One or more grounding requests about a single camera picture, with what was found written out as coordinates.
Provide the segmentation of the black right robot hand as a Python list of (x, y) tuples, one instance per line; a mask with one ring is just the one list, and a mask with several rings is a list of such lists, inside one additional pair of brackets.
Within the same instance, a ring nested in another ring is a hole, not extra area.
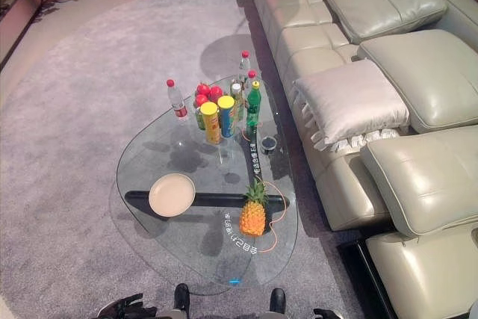
[(321, 309), (321, 308), (314, 308), (313, 313), (316, 318), (321, 319), (343, 319), (343, 316), (340, 313), (337, 313), (330, 309)]

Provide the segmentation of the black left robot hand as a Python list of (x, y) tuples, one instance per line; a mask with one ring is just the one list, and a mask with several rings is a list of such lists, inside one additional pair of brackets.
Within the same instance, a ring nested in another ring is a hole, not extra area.
[(138, 293), (113, 301), (99, 311), (97, 318), (154, 318), (157, 308), (144, 307), (142, 298), (143, 293)]

